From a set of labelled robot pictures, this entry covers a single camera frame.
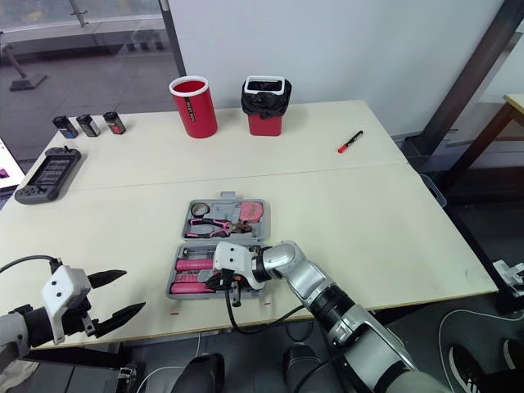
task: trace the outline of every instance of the pliers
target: pliers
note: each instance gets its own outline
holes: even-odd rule
[[[188,221],[189,232],[186,233],[186,237],[203,238],[209,239],[212,237],[229,237],[231,233],[248,233],[253,230],[250,225],[247,224],[233,224],[231,221],[226,219],[190,219]],[[210,233],[191,233],[191,226],[193,225],[213,225],[220,227],[216,231]]]

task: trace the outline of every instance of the black battery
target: black battery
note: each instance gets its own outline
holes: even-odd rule
[[[78,137],[78,130],[74,127],[73,123],[70,122],[67,116],[57,116],[52,120],[52,122],[65,138],[73,139]]]
[[[100,135],[100,129],[90,115],[81,115],[76,118],[80,128],[88,137],[97,137]]]
[[[118,116],[118,113],[106,112],[104,113],[104,120],[111,129],[112,133],[116,133],[118,135],[125,133],[124,123],[122,123],[122,120]]]

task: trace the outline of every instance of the cable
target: cable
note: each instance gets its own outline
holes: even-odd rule
[[[195,353],[195,357],[198,356],[198,352],[200,352],[200,339],[202,338],[202,332],[199,332],[198,333],[198,346],[196,346],[196,353]]]
[[[52,256],[49,256],[49,255],[30,255],[30,256],[25,256],[24,258],[19,258],[18,260],[13,260],[12,262],[10,262],[8,264],[3,265],[0,268],[0,273],[5,272],[6,270],[8,270],[9,268],[12,268],[16,264],[20,264],[22,262],[25,262],[26,260],[48,260],[49,262],[51,262],[51,261],[53,261],[55,259],[56,258],[53,258]]]
[[[289,325],[288,325],[288,324],[287,324],[287,325],[284,325],[284,327],[286,328],[287,336],[288,336],[289,338],[291,338],[294,342],[304,342],[304,341],[306,341],[306,340],[309,338],[309,336],[311,336],[311,333],[313,332],[313,321],[309,321],[309,327],[308,327],[307,332],[305,333],[305,335],[304,335],[303,337],[298,338],[298,339],[295,338],[295,337],[291,334],[291,332],[289,331]]]
[[[271,323],[268,323],[267,325],[264,325],[260,329],[242,330],[242,329],[240,329],[238,327],[237,322],[235,321],[235,316],[233,315],[233,309],[231,308],[231,301],[229,300],[229,288],[226,288],[224,293],[225,293],[225,298],[226,298],[226,307],[228,308],[229,320],[231,321],[231,324],[233,325],[233,329],[235,330],[235,332],[238,332],[238,333],[241,333],[241,334],[257,334],[257,333],[261,333],[264,330],[267,330],[269,328],[272,328],[273,326],[278,325],[284,319],[287,319],[287,318],[291,317],[297,311],[300,311],[301,309],[304,309],[303,305],[299,305],[298,307],[295,307],[294,309],[292,309],[286,315],[283,315],[282,317],[280,317],[276,321],[273,321]]]
[[[313,375],[315,374],[319,369],[327,366],[328,364],[330,364],[331,362],[339,359],[340,357],[342,357],[344,355],[344,350],[341,350],[339,351],[336,355],[333,355],[332,357],[330,357],[328,360],[326,360],[325,362],[322,362],[321,364],[319,364],[317,367],[313,368],[311,371],[309,371],[308,373],[306,373],[302,379],[300,380],[300,382],[298,382],[298,384],[296,385],[295,387],[295,390],[293,391],[293,393],[298,393],[300,391],[300,389],[302,388],[302,386],[308,381],[308,379]]]
[[[185,368],[184,366],[166,366],[166,367],[160,367],[160,368],[157,368],[156,370],[153,370],[149,373],[149,375],[147,377],[145,377],[143,380],[142,380],[142,383],[140,384],[140,386],[138,387],[137,389],[137,393],[140,393],[140,389],[142,389],[142,386],[144,385],[144,383],[146,383],[147,379],[149,379],[149,377],[151,375],[153,375],[154,373],[156,373],[157,371],[160,371],[160,370],[166,370],[168,368]]]
[[[451,391],[454,393],[455,390],[453,389],[453,385],[451,385],[451,381],[449,380],[448,372],[445,369],[444,364],[444,355],[442,354],[442,327],[444,326],[444,322],[453,314],[457,313],[466,313],[466,314],[473,314],[478,315],[481,317],[487,317],[487,318],[493,318],[493,319],[500,319],[502,321],[508,321],[508,322],[518,322],[524,318],[524,313],[518,318],[504,318],[504,317],[498,317],[496,315],[490,315],[490,314],[483,314],[483,313],[477,313],[476,311],[471,311],[469,309],[454,309],[453,311],[450,311],[447,313],[442,320],[440,321],[439,325],[439,354],[440,354],[440,363],[442,364],[442,369],[444,370],[445,380],[448,382],[448,386],[451,389]]]
[[[198,345],[196,346],[195,357],[198,356],[198,352],[200,351],[200,339],[201,339],[201,337],[202,337],[202,332],[199,332],[198,333]],[[138,386],[138,389],[137,389],[136,393],[140,393],[140,389],[142,389],[142,386],[144,386],[144,383],[146,383],[146,381],[149,379],[149,377],[151,375],[153,375],[157,371],[167,370],[167,369],[171,369],[171,368],[186,368],[186,366],[165,366],[165,367],[160,367],[160,368],[157,368],[156,370],[151,371],[144,379],[142,379],[142,382]]]

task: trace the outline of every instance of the black trash bag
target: black trash bag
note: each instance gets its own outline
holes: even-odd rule
[[[284,93],[282,95],[271,92],[258,92],[257,94],[245,93],[242,85],[242,110],[248,115],[260,114],[261,119],[269,119],[274,116],[284,116],[289,97],[291,96],[291,83],[286,79],[284,84]],[[253,90],[273,90],[279,91],[282,83],[278,82],[250,82],[250,88]]]

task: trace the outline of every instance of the red cup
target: red cup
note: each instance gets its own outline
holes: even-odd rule
[[[169,91],[190,137],[207,138],[216,133],[215,109],[206,78],[183,76],[169,84]]]

